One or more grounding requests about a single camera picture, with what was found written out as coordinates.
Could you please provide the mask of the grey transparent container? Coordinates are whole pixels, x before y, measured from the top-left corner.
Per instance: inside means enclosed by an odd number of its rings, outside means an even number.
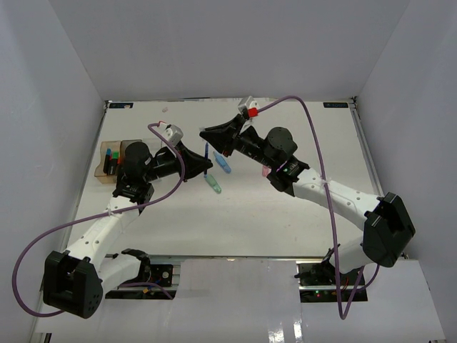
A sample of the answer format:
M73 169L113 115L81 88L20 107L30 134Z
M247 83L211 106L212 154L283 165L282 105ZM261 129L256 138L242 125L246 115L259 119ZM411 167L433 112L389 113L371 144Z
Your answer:
M124 151L129 145L135 143L135 142L142 142L141 139L128 139L128 140L122 140L121 145L120 145L120 150Z

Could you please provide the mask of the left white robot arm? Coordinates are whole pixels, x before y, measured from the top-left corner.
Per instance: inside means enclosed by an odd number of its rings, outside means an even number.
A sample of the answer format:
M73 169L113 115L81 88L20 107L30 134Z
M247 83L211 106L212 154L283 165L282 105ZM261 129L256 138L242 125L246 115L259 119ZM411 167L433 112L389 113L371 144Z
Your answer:
M125 249L113 259L106 255L114 242L142 213L151 200L152 182L172 174L185 180L213 166L208 157L178 142L174 150L163 146L156 154L142 141L129 144L118 170L116 188L104 212L64 252L52 252L44 265L44 303L87 319L98 309L105 293L126 281L147 283L151 268L146 253Z

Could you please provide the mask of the orange cap black highlighter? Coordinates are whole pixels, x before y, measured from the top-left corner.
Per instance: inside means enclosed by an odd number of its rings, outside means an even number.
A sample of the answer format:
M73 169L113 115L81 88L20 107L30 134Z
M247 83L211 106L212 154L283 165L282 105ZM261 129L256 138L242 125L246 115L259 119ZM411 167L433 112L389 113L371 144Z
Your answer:
M119 155L116 165L116 176L121 176L123 173L123 157Z

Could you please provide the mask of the green transparent highlighter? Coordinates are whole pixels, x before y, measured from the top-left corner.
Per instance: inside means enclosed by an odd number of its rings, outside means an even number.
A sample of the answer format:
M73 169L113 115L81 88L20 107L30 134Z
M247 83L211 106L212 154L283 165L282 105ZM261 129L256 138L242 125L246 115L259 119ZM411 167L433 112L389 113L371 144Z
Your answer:
M217 194L220 194L222 192L221 186L212 175L206 175L206 182Z

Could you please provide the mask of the green cap black highlighter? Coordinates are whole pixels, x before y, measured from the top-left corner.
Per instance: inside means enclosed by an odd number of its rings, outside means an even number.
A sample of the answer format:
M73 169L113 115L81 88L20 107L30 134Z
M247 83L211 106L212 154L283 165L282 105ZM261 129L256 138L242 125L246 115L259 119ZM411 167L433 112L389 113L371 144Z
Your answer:
M118 161L119 161L119 153L117 151L114 151L111 154L111 158L109 160L108 175L115 175Z

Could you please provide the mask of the blue pen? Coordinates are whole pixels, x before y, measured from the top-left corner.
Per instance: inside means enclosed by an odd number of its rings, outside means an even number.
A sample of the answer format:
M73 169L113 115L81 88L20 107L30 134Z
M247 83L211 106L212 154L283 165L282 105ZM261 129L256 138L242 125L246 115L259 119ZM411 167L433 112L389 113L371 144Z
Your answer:
M204 158L205 158L205 159L209 159L209 143L208 143L208 142L205 143L205 147L204 147ZM207 177L207 174L208 174L208 168L206 168L206 169L204 170L204 178Z

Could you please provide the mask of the left blue table label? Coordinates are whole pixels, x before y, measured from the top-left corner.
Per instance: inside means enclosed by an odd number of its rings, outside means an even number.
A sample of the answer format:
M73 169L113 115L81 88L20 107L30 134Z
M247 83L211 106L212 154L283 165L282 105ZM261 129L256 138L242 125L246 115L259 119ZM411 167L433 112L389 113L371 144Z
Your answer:
M134 106L133 102L111 102L110 109L131 109Z

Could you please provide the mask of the blue transparent highlighter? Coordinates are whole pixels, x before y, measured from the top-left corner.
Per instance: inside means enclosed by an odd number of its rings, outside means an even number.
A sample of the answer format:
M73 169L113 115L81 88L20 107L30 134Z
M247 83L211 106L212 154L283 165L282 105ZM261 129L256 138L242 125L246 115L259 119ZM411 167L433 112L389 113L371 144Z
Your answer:
M214 151L214 159L225 173L231 173L231 167L229 166L228 162L225 160L222 154L218 153L217 151Z

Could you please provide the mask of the blue table label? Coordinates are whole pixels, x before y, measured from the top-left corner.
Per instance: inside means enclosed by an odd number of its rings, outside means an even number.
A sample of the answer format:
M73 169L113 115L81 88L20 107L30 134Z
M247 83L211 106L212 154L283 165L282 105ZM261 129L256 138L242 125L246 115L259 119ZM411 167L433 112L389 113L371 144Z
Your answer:
M347 102L324 102L323 107L332 108L332 109L348 108L348 103Z
M111 102L110 109L131 109L134 106L133 102Z

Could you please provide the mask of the blue cap black highlighter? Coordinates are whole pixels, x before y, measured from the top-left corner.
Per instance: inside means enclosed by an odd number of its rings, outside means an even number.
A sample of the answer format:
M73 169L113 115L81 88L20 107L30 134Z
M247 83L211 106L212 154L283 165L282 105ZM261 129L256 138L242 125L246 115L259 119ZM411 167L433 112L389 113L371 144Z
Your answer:
M110 163L111 163L111 149L108 148L105 153L104 165L103 165L103 173L105 173L105 175L109 175Z

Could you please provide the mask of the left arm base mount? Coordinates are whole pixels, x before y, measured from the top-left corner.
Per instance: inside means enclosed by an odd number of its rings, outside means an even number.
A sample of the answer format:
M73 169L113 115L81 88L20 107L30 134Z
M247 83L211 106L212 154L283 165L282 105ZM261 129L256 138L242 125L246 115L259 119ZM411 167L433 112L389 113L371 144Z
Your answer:
M141 250L125 249L112 256L113 262L127 262L135 259L135 275L130 279L122 279L112 290L105 291L106 299L123 300L172 300L176 296L178 281L174 281L175 266L165 262L154 262Z

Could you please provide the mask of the right blue table label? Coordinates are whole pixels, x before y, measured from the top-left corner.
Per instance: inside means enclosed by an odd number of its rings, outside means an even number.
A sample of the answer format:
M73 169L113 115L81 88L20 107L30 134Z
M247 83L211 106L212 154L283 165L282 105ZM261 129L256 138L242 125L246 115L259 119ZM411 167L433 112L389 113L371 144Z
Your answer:
M347 102L324 102L323 107L332 108L332 109L348 108L348 103Z

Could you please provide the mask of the brown transparent container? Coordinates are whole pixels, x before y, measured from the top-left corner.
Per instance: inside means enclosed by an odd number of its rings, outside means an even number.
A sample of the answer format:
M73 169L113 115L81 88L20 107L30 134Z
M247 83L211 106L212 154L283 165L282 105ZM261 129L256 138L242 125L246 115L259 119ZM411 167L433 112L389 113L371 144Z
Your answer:
M96 153L94 177L102 184L115 184L121 159L122 141L102 141Z

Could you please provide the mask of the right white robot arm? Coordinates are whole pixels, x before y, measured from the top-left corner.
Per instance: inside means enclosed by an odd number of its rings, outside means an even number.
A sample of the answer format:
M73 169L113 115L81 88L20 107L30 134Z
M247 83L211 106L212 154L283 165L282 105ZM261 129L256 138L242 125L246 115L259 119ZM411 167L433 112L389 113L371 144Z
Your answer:
M279 192L333 210L361 230L361 237L324 257L322 275L329 284L340 284L349 272L367 264L394 266L416 233L400 196L389 192L380 197L326 181L293 155L298 147L288 129L277 126L261 138L245 123L238 114L225 124L203 129L199 135L224 156L238 151L270 168L267 178Z

